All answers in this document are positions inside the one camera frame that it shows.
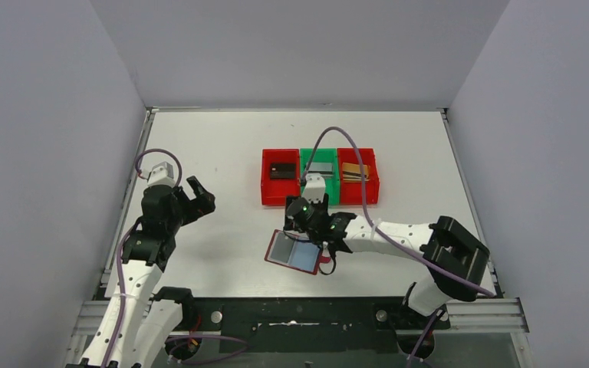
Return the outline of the red leather card holder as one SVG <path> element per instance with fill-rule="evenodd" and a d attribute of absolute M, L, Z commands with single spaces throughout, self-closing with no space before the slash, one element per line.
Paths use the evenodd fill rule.
<path fill-rule="evenodd" d="M 287 265 L 268 260 L 268 253 L 271 247 L 271 243 L 274 240 L 277 232 L 283 232 L 285 235 L 295 240 L 295 246 L 291 254 L 290 261 Z M 305 237 L 302 237 L 300 235 L 293 235 L 282 230 L 274 230 L 264 256 L 264 261 L 291 270 L 312 275 L 332 274 L 334 272 L 334 269 L 336 268 L 336 261 L 334 261 L 330 255 L 324 255 L 324 251 L 321 249 L 321 247 L 311 243 Z"/>

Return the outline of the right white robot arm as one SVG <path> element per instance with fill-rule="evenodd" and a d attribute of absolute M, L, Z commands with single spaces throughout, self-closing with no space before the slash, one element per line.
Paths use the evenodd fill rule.
<path fill-rule="evenodd" d="M 420 327 L 451 300 L 473 302 L 480 294 L 490 251 L 454 218 L 402 224 L 377 222 L 353 212 L 329 213 L 327 205 L 288 198 L 284 229 L 305 234 L 313 244 L 337 253 L 371 252 L 418 261 L 427 272 L 413 282 L 401 305 L 405 324 Z"/>

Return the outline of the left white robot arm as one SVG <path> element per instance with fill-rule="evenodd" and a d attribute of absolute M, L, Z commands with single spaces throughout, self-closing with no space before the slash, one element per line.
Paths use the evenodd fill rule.
<path fill-rule="evenodd" d="M 144 190 L 142 214 L 117 246 L 117 285 L 77 367 L 149 367 L 175 328 L 197 322 L 190 289 L 156 288 L 176 249 L 177 232 L 216 209 L 215 196 L 195 176 L 186 181 L 192 199 L 179 185 Z"/>

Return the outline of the gold VIP card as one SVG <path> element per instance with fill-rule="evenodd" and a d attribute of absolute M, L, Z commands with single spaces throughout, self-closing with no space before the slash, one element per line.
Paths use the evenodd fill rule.
<path fill-rule="evenodd" d="M 360 165 L 359 163 L 342 163 L 342 173 L 345 176 L 369 176 L 370 168 L 368 165 Z"/>

